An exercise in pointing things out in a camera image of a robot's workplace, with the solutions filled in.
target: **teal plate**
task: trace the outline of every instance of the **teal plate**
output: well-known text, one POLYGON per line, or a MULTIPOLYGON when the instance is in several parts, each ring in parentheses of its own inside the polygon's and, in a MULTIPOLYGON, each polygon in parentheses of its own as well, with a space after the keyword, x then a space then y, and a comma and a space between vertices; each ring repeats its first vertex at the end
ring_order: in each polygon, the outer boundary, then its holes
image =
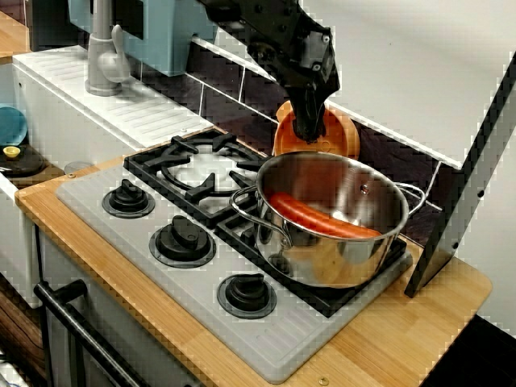
POLYGON ((18 146, 27 135, 27 120, 21 111, 0 104, 0 145, 18 146))

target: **blue cabinet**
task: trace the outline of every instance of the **blue cabinet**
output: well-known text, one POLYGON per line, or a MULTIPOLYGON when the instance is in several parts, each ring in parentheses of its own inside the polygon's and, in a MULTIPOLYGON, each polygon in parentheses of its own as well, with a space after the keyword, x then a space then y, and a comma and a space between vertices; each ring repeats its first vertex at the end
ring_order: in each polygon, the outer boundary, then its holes
MULTIPOLYGON (((68 0, 70 21, 91 32, 90 0, 68 0)), ((168 75, 185 72, 193 35, 214 41, 216 26, 196 0, 143 0, 144 38, 124 32, 127 54, 168 75)))

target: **dark tile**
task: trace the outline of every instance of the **dark tile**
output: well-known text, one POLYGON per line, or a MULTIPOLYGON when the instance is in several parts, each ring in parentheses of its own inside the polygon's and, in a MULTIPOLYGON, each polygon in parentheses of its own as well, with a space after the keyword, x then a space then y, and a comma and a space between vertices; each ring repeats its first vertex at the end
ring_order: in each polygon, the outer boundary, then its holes
POLYGON ((202 84, 186 74, 167 77, 144 64, 142 82, 194 113, 199 114, 202 84))
POLYGON ((205 88, 202 117, 237 135, 253 148, 271 154, 277 125, 210 88, 205 88))
POLYGON ((364 125, 355 125, 360 136, 359 161, 393 181, 428 188, 437 161, 364 125))
POLYGON ((192 43, 186 72, 238 99, 243 69, 238 64, 192 43))
POLYGON ((210 87, 204 88, 202 117, 216 125, 251 115, 252 110, 210 87))
POLYGON ((87 50, 88 46, 89 46, 89 32, 84 31, 84 30, 79 30, 77 32, 77 34, 78 34, 77 40, 78 40, 79 45, 82 48, 84 48, 85 50, 87 50))
POLYGON ((131 66, 131 76, 136 78, 138 81, 141 81, 142 62, 129 54, 126 54, 126 57, 127 60, 129 60, 129 65, 131 66))
POLYGON ((243 78, 241 101, 268 117, 276 119, 276 112, 279 107, 289 100, 285 90, 276 82, 270 81, 251 70, 246 70, 243 78))
MULTIPOLYGON (((417 202, 416 198, 407 195, 410 208, 417 202)), ((427 244, 431 232, 437 223, 441 211, 429 204, 425 204, 420 210, 413 214, 402 230, 402 234, 411 238, 414 242, 424 246, 427 244)))
POLYGON ((434 184, 430 193, 428 194, 428 200, 439 207, 443 207, 453 182, 460 171, 449 167, 445 164, 439 166, 437 176, 435 177, 434 184))

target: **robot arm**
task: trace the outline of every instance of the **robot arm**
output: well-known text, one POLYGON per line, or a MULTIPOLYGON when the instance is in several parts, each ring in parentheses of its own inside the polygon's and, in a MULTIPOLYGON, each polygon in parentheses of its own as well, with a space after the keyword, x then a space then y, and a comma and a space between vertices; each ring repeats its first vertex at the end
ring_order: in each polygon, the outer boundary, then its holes
POLYGON ((208 18, 245 44, 285 88, 296 136, 307 143, 326 134, 324 102, 339 90, 330 28, 316 23, 298 0, 199 0, 208 18))

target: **sink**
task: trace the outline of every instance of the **sink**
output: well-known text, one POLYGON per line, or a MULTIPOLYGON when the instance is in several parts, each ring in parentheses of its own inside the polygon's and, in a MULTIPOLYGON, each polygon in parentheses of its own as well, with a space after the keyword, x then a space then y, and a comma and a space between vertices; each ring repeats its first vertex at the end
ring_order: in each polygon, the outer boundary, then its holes
MULTIPOLYGON (((87 65, 87 51, 74 46, 17 55, 0 66, 2 102, 24 113, 31 146, 58 168, 98 164, 212 126, 134 78, 116 96, 89 94, 87 65)), ((15 204, 17 190, 0 174, 0 273, 36 308, 34 226, 15 204)))
POLYGON ((87 93, 87 51, 81 46, 18 55, 13 64, 133 149, 212 126, 134 78, 115 96, 87 93))

